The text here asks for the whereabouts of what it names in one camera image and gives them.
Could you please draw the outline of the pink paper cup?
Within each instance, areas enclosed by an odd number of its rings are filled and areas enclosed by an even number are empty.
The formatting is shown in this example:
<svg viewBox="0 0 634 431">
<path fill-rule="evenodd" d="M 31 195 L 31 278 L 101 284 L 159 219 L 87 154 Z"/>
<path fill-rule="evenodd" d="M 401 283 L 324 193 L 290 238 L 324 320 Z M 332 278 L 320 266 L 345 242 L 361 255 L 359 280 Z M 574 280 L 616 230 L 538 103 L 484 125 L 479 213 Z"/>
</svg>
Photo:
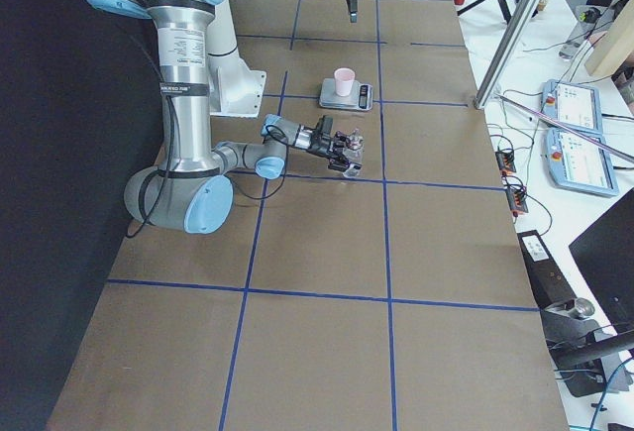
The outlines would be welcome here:
<svg viewBox="0 0 634 431">
<path fill-rule="evenodd" d="M 349 67 L 339 67 L 334 70 L 333 79 L 336 95 L 346 97 L 352 93 L 356 73 Z"/>
</svg>

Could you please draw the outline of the teach pendant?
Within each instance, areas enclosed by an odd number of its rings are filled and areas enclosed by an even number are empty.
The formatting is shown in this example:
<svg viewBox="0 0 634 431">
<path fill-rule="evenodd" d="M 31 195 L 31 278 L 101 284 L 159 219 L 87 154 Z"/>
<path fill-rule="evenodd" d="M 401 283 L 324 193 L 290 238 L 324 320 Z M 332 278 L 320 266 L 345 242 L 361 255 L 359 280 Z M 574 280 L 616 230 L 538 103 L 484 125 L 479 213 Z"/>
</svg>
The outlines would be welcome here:
<svg viewBox="0 0 634 431">
<path fill-rule="evenodd" d="M 541 103 L 545 115 L 569 127 L 603 132 L 600 96 L 595 87 L 550 79 L 543 85 Z"/>
<path fill-rule="evenodd" d="M 609 154 L 578 135 L 559 128 L 546 132 L 544 151 L 549 174 L 557 187 L 614 197 L 619 187 Z"/>
</svg>

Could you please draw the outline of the near teach pendant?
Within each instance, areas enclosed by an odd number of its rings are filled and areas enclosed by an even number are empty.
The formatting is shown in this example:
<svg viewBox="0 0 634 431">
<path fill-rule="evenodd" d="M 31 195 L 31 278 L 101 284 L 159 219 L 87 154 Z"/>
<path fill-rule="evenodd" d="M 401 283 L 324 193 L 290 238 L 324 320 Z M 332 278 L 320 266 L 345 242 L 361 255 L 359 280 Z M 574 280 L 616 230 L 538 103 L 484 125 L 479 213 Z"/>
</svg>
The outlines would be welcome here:
<svg viewBox="0 0 634 431">
<path fill-rule="evenodd" d="M 546 132 L 544 151 L 549 174 L 557 187 L 614 197 L 619 187 L 609 154 L 578 135 L 559 128 Z"/>
</svg>

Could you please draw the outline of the silver digital kitchen scale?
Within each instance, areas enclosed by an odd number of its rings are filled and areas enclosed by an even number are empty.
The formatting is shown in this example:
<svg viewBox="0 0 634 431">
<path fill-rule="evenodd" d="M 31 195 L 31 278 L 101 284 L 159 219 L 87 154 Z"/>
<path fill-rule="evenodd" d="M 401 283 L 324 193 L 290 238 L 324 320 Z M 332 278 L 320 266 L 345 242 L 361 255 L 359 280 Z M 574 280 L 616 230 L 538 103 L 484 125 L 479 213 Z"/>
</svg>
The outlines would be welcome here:
<svg viewBox="0 0 634 431">
<path fill-rule="evenodd" d="M 355 80 L 351 93 L 340 96 L 336 93 L 334 78 L 325 78 L 322 82 L 319 105 L 326 109 L 367 112 L 372 108 L 373 86 Z"/>
</svg>

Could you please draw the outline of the black clamp stand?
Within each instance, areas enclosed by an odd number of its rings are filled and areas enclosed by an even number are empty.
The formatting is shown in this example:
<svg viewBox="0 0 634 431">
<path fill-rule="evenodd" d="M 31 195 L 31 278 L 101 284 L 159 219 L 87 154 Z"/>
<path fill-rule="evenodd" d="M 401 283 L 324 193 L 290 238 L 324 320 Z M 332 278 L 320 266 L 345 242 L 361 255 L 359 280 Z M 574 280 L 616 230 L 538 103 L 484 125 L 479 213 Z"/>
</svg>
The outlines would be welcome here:
<svg viewBox="0 0 634 431">
<path fill-rule="evenodd" d="M 619 393 L 633 384 L 620 366 L 622 352 L 633 350 L 633 328 L 619 331 L 579 316 L 578 300 L 540 311 L 544 335 L 556 370 L 570 394 L 583 397 L 603 391 Z"/>
</svg>

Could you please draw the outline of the wooden board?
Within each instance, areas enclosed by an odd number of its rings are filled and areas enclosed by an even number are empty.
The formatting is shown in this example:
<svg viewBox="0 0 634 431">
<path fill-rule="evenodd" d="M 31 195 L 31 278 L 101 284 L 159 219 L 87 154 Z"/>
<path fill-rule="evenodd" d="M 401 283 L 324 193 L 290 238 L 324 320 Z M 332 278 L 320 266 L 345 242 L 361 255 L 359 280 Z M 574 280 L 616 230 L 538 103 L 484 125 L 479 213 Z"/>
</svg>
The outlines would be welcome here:
<svg viewBox="0 0 634 431">
<path fill-rule="evenodd" d="M 612 74 L 633 52 L 633 0 L 629 0 L 608 32 L 594 46 L 585 69 L 591 76 Z"/>
</svg>

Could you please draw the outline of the clear glass sauce bottle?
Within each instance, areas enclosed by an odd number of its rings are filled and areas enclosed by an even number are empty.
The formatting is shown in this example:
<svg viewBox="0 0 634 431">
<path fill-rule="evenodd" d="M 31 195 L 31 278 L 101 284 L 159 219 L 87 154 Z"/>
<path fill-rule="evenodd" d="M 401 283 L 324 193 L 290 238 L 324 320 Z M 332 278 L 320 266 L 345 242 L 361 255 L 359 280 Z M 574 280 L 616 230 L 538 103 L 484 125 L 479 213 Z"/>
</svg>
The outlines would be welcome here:
<svg viewBox="0 0 634 431">
<path fill-rule="evenodd" d="M 359 172 L 343 172 L 343 176 L 345 178 L 354 178 L 360 175 L 363 168 L 363 155 L 364 155 L 364 137 L 361 134 L 359 128 L 355 128 L 359 130 L 359 146 L 357 148 L 344 148 L 344 154 L 352 154 L 360 156 L 360 171 Z"/>
</svg>

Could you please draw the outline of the far teach pendant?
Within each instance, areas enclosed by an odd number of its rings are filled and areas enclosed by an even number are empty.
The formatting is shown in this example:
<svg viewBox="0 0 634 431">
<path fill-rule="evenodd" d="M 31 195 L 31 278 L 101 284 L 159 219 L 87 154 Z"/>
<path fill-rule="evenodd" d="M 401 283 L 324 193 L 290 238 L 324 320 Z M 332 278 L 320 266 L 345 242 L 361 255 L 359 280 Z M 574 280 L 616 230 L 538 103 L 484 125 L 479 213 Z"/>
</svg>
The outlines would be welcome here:
<svg viewBox="0 0 634 431">
<path fill-rule="evenodd" d="M 550 79 L 543 85 L 541 103 L 545 115 L 569 127 L 603 132 L 600 96 L 595 87 Z"/>
</svg>

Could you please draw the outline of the black computer monitor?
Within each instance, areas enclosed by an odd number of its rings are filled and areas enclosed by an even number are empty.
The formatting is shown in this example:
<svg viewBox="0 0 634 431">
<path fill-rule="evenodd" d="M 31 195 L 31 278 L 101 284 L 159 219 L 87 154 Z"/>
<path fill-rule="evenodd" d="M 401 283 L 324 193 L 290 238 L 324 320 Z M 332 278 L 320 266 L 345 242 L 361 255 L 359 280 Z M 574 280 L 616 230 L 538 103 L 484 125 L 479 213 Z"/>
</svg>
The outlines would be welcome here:
<svg viewBox="0 0 634 431">
<path fill-rule="evenodd" d="M 633 327 L 633 192 L 628 191 L 570 245 L 598 305 L 619 331 Z"/>
</svg>

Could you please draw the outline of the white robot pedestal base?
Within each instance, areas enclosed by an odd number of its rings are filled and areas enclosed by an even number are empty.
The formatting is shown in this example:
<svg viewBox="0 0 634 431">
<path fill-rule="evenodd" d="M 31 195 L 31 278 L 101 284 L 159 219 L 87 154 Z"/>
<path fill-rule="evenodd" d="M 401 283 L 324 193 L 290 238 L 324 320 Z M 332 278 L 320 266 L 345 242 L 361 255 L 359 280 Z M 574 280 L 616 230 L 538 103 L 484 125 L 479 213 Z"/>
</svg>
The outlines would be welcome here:
<svg viewBox="0 0 634 431">
<path fill-rule="evenodd" d="M 242 59 L 229 0 L 215 7 L 215 18 L 206 29 L 205 50 L 212 116 L 257 118 L 266 73 L 252 70 Z"/>
</svg>

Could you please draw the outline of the aluminium frame post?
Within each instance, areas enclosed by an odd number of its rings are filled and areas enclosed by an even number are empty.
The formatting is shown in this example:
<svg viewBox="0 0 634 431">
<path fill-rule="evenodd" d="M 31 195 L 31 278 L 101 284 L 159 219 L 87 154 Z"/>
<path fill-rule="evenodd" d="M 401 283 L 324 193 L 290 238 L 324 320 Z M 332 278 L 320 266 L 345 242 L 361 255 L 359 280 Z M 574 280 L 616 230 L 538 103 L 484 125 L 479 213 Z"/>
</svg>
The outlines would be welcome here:
<svg viewBox="0 0 634 431">
<path fill-rule="evenodd" d="M 482 110 L 489 100 L 497 81 L 521 39 L 526 25 L 537 9 L 538 2 L 539 0 L 519 1 L 475 95 L 474 106 L 476 109 Z"/>
</svg>

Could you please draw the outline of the black box with label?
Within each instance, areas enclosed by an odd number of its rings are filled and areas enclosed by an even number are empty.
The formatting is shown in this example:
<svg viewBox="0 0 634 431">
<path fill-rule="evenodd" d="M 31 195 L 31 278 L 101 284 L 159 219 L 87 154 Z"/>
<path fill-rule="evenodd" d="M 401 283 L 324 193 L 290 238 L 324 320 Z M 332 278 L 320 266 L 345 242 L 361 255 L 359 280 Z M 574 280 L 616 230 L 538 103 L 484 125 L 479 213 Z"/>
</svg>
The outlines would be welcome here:
<svg viewBox="0 0 634 431">
<path fill-rule="evenodd" d="M 535 301 L 540 309 L 577 298 L 536 230 L 517 234 Z"/>
</svg>

